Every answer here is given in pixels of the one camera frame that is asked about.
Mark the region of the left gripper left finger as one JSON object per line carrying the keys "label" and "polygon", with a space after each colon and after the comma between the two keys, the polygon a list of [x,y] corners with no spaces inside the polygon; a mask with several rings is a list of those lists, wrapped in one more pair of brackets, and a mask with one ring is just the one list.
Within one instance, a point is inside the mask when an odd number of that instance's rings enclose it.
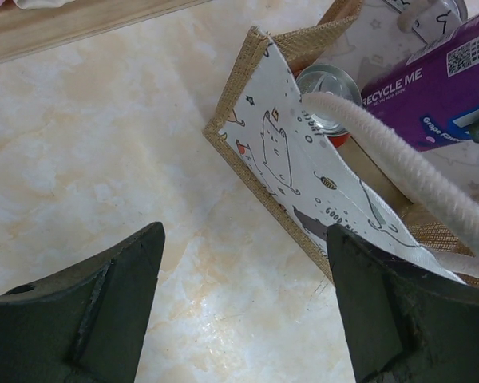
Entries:
{"label": "left gripper left finger", "polygon": [[0,295],[0,382],[132,382],[164,251],[150,223]]}

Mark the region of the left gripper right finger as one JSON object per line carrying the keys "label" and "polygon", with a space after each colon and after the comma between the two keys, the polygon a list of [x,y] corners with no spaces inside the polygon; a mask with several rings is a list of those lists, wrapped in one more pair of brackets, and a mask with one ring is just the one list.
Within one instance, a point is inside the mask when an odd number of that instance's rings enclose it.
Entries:
{"label": "left gripper right finger", "polygon": [[357,382],[479,382],[479,289],[335,224],[327,251]]}

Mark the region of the purple soda can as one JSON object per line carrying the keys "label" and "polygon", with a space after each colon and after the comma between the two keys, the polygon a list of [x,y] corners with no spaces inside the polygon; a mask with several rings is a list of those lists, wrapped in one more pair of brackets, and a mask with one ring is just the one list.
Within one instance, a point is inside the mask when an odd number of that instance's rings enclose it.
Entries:
{"label": "purple soda can", "polygon": [[446,9],[451,9],[462,22],[465,22],[469,17],[464,0],[438,0],[438,3],[442,4]]}
{"label": "purple soda can", "polygon": [[472,141],[479,119],[479,14],[362,90],[364,108],[419,152]]}

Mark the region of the brown burlap canvas bag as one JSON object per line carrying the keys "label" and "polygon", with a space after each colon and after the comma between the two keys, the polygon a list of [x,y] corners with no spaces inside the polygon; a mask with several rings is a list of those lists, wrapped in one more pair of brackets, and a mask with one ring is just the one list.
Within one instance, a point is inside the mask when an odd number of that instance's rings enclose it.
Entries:
{"label": "brown burlap canvas bag", "polygon": [[465,22],[438,1],[337,1],[317,26],[247,33],[204,133],[322,270],[328,228],[339,224],[435,274],[479,278],[479,144],[419,152],[362,103],[344,107],[350,136],[336,148],[296,84],[307,67],[333,65],[362,98]]}

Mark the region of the red cola can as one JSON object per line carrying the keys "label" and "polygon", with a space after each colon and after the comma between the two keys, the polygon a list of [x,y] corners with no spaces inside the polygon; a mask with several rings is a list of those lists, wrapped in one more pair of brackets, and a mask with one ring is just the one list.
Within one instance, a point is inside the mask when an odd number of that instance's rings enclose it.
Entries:
{"label": "red cola can", "polygon": [[344,70],[328,64],[311,65],[297,77],[304,112],[314,121],[319,135],[334,147],[343,145],[350,132],[345,124],[344,107],[362,106],[360,90]]}

